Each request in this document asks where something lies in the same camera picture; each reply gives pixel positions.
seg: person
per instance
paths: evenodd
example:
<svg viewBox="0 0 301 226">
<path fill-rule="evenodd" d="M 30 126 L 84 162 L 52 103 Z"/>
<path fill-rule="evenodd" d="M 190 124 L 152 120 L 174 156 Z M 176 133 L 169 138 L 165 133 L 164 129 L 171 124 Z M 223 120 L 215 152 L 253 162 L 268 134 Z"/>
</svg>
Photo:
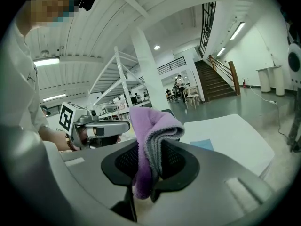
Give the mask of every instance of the person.
<svg viewBox="0 0 301 226">
<path fill-rule="evenodd" d="M 183 102 L 187 103 L 186 98 L 185 98 L 185 94 L 184 94 L 184 85 L 185 85 L 185 83 L 182 82 L 182 76 L 180 74 L 177 77 L 176 83 L 177 83 L 177 86 L 179 87 L 179 92 L 182 95 Z"/>
<path fill-rule="evenodd" d="M 174 99 L 176 100 L 177 103 L 179 103 L 178 102 L 178 99 L 179 99 L 179 87 L 177 86 L 177 79 L 175 79 L 175 81 L 174 81 L 173 91 L 174 91 Z"/>
<path fill-rule="evenodd" d="M 47 115 L 47 107 L 45 105 L 41 105 L 40 107 L 42 109 L 44 116 L 46 116 Z"/>
<path fill-rule="evenodd" d="M 169 89 L 167 88 L 166 91 L 165 91 L 165 94 L 168 95 L 168 96 L 171 96 L 171 90 L 169 90 Z"/>
<path fill-rule="evenodd" d="M 146 92 L 143 92 L 143 96 L 144 96 L 144 100 L 148 100 L 149 99 L 149 95 Z"/>
<path fill-rule="evenodd" d="M 5 101 L 0 105 L 0 124 L 37 132 L 43 141 L 54 143 L 59 151 L 79 148 L 72 144 L 69 147 L 65 133 L 48 127 L 40 107 L 38 70 L 24 39 L 31 30 L 61 21 L 77 10 L 73 1 L 76 0 L 27 0 L 12 21 L 0 47 L 1 89 Z M 82 141 L 86 140 L 85 128 L 79 129 L 79 136 Z"/>
</svg>

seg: white pillar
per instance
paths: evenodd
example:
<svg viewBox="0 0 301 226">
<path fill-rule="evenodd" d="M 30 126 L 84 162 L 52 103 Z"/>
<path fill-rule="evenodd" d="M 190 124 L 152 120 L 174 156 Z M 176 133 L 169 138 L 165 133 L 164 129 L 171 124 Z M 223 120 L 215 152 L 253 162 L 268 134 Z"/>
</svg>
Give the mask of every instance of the white pillar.
<svg viewBox="0 0 301 226">
<path fill-rule="evenodd" d="M 284 96 L 285 90 L 284 90 L 284 80 L 283 80 L 282 68 L 281 68 L 281 66 L 276 66 L 276 68 L 274 68 L 273 70 L 274 70 L 276 95 Z"/>
<path fill-rule="evenodd" d="M 169 109 L 157 64 L 144 32 L 140 28 L 135 28 L 131 37 L 153 108 L 157 110 Z"/>
<path fill-rule="evenodd" d="M 261 92 L 270 92 L 271 86 L 269 85 L 269 73 L 268 69 L 257 70 Z"/>
</svg>

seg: table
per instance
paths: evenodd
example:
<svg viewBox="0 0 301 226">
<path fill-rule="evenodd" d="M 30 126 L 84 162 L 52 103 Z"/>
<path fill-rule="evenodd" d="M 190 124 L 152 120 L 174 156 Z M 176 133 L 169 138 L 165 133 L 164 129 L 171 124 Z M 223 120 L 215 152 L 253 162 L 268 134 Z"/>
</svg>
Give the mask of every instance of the table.
<svg viewBox="0 0 301 226">
<path fill-rule="evenodd" d="M 187 91 L 188 96 L 191 94 L 192 90 L 196 90 L 196 92 L 198 93 L 198 87 L 197 86 L 189 86 L 189 87 L 186 87 L 186 89 L 185 89 L 185 91 Z"/>
<path fill-rule="evenodd" d="M 219 118 L 187 122 L 181 142 L 210 139 L 214 151 L 234 159 L 257 176 L 267 175 L 275 156 L 261 135 L 237 114 Z"/>
<path fill-rule="evenodd" d="M 269 70 L 272 71 L 274 75 L 274 82 L 276 87 L 276 95 L 277 96 L 284 96 L 284 80 L 282 74 L 282 66 L 273 66 L 268 68 L 263 68 L 260 70 L 256 70 L 258 72 L 259 81 L 260 81 L 260 88 L 262 92 L 270 92 L 270 77 L 269 77 Z"/>
<path fill-rule="evenodd" d="M 133 105 L 133 106 L 140 107 L 140 106 L 147 105 L 147 104 L 151 104 L 151 101 L 150 101 L 150 100 L 144 101 L 144 102 L 135 104 L 135 105 Z M 129 112 L 130 112 L 129 107 L 127 107 L 127 108 L 125 108 L 125 109 L 123 109 L 123 110 L 118 111 L 119 114 L 124 114 L 124 113 L 129 113 Z M 117 111 L 114 111 L 114 112 L 111 112 L 111 113 L 107 113 L 107 114 L 100 115 L 98 118 L 99 118 L 99 119 L 102 119 L 102 118 L 110 117 L 110 116 L 114 116 L 114 115 L 117 115 Z"/>
</svg>

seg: white ceiling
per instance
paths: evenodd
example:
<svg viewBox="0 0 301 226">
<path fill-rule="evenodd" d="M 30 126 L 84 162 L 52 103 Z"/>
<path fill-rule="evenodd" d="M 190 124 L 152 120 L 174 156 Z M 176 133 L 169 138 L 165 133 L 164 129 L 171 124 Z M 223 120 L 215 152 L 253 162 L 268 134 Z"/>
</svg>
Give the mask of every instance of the white ceiling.
<svg viewBox="0 0 301 226">
<path fill-rule="evenodd" d="M 64 23 L 30 32 L 25 41 L 33 59 L 40 58 L 43 50 L 48 50 L 50 56 L 81 58 L 81 62 L 71 59 L 68 63 L 38 67 L 41 103 L 43 98 L 62 93 L 68 97 L 44 104 L 53 106 L 86 96 L 113 56 L 114 46 L 128 54 L 135 53 L 129 36 L 133 26 L 146 28 L 145 34 L 152 47 L 158 40 L 168 40 L 181 31 L 197 30 L 201 26 L 200 4 L 211 1 L 96 0 L 88 12 L 81 9 Z M 88 57 L 99 58 L 99 63 L 85 61 Z"/>
</svg>

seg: folded towel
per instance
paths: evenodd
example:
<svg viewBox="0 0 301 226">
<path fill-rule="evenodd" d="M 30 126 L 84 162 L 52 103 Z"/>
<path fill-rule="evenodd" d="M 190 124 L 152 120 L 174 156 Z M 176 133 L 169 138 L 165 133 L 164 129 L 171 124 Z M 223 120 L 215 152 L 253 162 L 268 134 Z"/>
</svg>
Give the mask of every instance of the folded towel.
<svg viewBox="0 0 301 226">
<path fill-rule="evenodd" d="M 184 126 L 171 113 L 146 107 L 131 107 L 130 120 L 139 146 L 134 195 L 146 199 L 159 175 L 162 175 L 162 140 L 179 139 L 184 135 Z"/>
</svg>

